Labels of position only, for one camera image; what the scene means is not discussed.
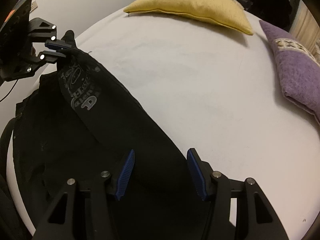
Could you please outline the black pants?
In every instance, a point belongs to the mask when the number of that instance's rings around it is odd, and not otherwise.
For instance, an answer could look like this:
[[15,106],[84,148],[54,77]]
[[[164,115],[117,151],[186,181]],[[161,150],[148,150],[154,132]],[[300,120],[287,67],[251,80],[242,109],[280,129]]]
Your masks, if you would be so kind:
[[34,239],[70,178],[91,180],[130,151],[125,194],[108,207],[115,239],[201,239],[204,206],[187,161],[129,91],[72,47],[57,70],[16,105],[1,136],[1,239]]

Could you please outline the wall switch plate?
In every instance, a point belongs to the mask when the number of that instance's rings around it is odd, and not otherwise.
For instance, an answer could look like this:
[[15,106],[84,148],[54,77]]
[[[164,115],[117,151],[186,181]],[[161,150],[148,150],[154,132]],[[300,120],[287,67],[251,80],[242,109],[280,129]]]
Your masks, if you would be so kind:
[[30,6],[30,12],[33,12],[35,9],[37,9],[38,5],[36,1],[32,1]]

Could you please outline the yellow cushion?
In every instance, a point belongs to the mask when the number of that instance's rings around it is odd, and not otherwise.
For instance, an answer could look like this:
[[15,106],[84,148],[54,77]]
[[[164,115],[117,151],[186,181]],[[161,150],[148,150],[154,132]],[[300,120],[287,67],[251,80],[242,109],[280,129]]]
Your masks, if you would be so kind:
[[237,0],[136,0],[124,12],[177,15],[253,35],[244,7]]

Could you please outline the white bed mattress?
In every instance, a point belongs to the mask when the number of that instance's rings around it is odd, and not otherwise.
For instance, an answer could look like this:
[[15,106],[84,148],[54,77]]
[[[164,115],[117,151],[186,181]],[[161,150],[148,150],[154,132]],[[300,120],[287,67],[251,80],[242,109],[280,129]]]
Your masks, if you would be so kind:
[[281,92],[259,19],[254,34],[118,10],[74,37],[139,102],[187,160],[253,178],[288,238],[319,239],[319,122]]

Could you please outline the purple cushion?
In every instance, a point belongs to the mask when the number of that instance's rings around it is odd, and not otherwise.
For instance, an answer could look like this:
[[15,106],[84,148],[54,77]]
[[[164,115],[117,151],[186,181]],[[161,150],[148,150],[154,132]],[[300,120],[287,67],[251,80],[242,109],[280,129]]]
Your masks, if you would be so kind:
[[259,23],[273,51],[283,96],[319,122],[319,63],[290,33]]

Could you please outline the black chair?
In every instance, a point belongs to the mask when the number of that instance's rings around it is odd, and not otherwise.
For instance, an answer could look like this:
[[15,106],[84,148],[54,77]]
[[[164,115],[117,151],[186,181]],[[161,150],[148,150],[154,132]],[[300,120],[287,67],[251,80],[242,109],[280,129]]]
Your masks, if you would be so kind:
[[290,28],[292,6],[289,0],[248,0],[247,11],[285,31]]

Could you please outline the right beige curtain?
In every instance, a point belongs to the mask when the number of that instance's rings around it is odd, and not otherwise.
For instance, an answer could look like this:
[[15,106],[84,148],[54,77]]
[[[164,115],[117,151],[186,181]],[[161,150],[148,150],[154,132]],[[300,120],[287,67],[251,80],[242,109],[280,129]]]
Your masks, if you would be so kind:
[[299,2],[290,34],[310,51],[319,62],[319,25],[302,0]]

